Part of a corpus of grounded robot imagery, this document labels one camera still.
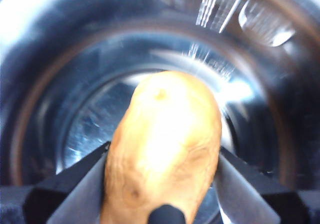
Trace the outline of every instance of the brown potato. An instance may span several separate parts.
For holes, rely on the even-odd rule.
[[[170,204],[191,224],[216,172],[220,138],[220,112],[203,82],[175,71],[146,78],[109,149],[101,223],[146,224]]]

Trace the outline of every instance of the potato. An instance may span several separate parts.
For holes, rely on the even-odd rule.
[[[217,169],[221,116],[207,86],[175,71],[135,89],[105,166],[100,221],[145,224],[163,204],[191,224]]]

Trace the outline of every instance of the potato skin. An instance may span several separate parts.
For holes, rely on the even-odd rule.
[[[191,224],[217,169],[221,115],[210,89],[182,72],[152,74],[135,89],[105,166],[107,224],[145,224],[171,204]]]

